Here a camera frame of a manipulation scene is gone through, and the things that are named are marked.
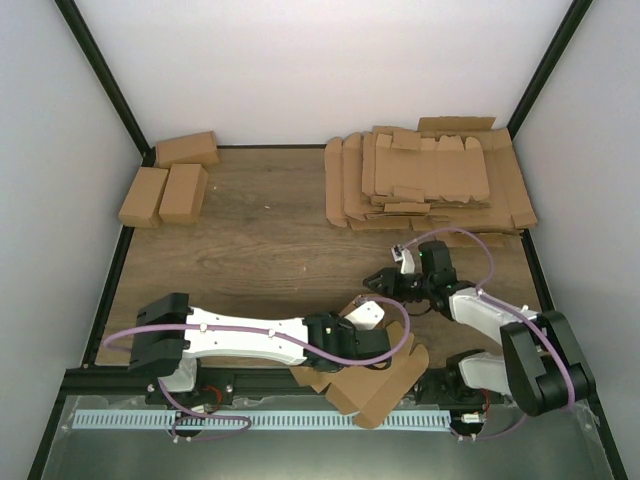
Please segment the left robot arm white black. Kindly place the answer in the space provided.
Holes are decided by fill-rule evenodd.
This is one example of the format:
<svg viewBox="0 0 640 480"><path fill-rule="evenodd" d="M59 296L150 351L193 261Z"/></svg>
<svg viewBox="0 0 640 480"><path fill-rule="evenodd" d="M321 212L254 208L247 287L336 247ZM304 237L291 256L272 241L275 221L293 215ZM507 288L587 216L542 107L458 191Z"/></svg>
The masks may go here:
<svg viewBox="0 0 640 480"><path fill-rule="evenodd" d="M204 392L197 373L205 357L241 357L334 372L353 361L371 361L391 349L389 335L336 313L280 320L224 316L189 305L186 293L171 293L141 308L129 370L161 379L181 403Z"/></svg>

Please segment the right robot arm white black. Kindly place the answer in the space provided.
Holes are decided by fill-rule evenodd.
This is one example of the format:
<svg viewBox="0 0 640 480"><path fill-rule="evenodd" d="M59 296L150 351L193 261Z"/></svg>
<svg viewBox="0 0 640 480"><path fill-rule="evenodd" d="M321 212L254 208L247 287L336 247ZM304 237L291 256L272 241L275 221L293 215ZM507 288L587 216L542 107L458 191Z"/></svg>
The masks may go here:
<svg viewBox="0 0 640 480"><path fill-rule="evenodd" d="M469 326L502 348L499 356L480 351L462 355L444 378L447 396L458 403L480 389L511 397L531 417L584 400L596 390L595 377L560 312L515 307L461 280L446 244L426 241L412 254L392 249L395 266L366 277L371 292L400 303L428 302L432 311Z"/></svg>

